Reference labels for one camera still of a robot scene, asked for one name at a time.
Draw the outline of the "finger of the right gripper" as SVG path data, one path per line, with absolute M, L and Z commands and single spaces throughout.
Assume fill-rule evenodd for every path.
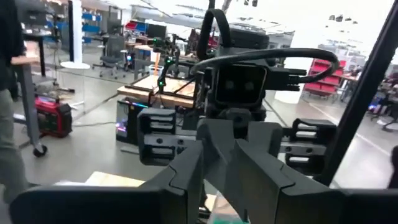
M 267 152 L 277 157 L 283 137 L 283 128 L 279 123 L 251 121 L 248 125 L 247 141 L 255 151 Z
M 221 193 L 235 193 L 236 179 L 231 165 L 233 122 L 203 118 L 198 123 L 197 139 L 203 145 L 205 180 Z

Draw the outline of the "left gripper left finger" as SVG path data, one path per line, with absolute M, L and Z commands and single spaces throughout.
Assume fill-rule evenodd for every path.
M 138 187 L 31 188 L 9 206 L 13 224 L 195 224 L 203 185 L 203 145 L 145 145 L 145 165 L 165 168 Z

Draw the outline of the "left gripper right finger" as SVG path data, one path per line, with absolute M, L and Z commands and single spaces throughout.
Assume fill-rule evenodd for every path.
M 251 224 L 398 224 L 398 189 L 331 189 L 242 139 L 233 159 Z

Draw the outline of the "black computer tower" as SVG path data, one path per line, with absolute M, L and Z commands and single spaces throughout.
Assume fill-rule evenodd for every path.
M 124 97 L 117 101 L 116 139 L 128 144 L 137 145 L 137 115 L 148 104 L 136 98 Z

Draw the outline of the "wooden workbench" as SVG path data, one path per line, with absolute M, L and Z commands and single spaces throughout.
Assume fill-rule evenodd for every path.
M 148 104 L 159 103 L 166 107 L 182 106 L 192 108 L 194 104 L 195 82 L 165 78 L 163 92 L 157 86 L 158 76 L 146 75 L 130 85 L 117 89 L 119 95 L 137 98 Z

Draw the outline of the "red storage bins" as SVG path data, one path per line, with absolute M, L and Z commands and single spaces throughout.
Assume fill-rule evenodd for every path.
M 308 74 L 310 76 L 316 75 L 317 73 L 326 70 L 329 65 L 330 63 L 326 60 L 314 59 Z M 337 90 L 340 87 L 345 65 L 346 61 L 340 60 L 340 67 L 335 70 L 332 75 L 329 75 L 319 81 L 305 84 L 303 90 L 309 95 L 320 96 L 321 98 L 325 97 L 327 100 L 331 98 L 332 102 L 334 103 L 338 97 Z

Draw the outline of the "dark grey office chair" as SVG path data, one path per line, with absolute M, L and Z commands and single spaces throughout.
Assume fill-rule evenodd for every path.
M 119 78 L 118 72 L 126 69 L 127 49 L 125 39 L 121 35 L 109 35 L 105 38 L 106 43 L 99 45 L 105 53 L 99 58 L 100 64 L 93 64 L 95 67 L 108 68 L 109 74 L 115 80 Z

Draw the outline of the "red plastic crate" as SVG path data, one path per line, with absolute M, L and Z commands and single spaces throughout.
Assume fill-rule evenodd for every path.
M 35 96 L 39 131 L 42 134 L 64 138 L 72 132 L 72 108 L 59 98 Z

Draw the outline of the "black computer monitor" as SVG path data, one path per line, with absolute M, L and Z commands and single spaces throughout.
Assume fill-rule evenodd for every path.
M 155 39 L 161 38 L 164 39 L 166 37 L 167 27 L 157 24 L 148 24 L 146 34 L 148 38 Z

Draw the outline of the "grey cart leg with caster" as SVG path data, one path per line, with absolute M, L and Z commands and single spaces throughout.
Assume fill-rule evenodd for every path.
M 47 153 L 47 147 L 40 142 L 40 131 L 35 107 L 35 90 L 32 79 L 30 63 L 16 64 L 17 79 L 21 84 L 22 103 L 24 107 L 24 118 L 21 114 L 14 114 L 14 122 L 24 124 L 30 144 L 34 147 L 33 155 L 43 157 Z

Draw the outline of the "person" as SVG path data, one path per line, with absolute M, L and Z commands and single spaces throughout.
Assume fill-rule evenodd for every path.
M 14 142 L 11 61 L 24 53 L 22 28 L 15 0 L 0 0 L 0 184 L 3 199 L 11 203 L 29 184 L 20 152 Z

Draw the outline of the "blue bin shelving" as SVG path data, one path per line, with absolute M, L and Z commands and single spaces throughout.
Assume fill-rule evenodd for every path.
M 102 16 L 97 13 L 83 12 L 81 18 L 83 42 L 89 44 L 93 40 L 93 37 L 96 37 L 101 31 Z

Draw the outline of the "white standing column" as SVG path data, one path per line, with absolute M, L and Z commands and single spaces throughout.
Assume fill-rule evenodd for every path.
M 87 70 L 90 66 L 83 63 L 83 33 L 81 24 L 81 0 L 68 0 L 68 34 L 70 60 L 61 62 L 64 68 Z

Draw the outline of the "wooden cart top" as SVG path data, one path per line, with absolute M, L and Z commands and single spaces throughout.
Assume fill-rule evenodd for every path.
M 11 63 L 13 65 L 23 65 L 40 62 L 40 49 L 37 42 L 27 40 L 24 42 L 25 51 L 22 55 L 13 57 Z

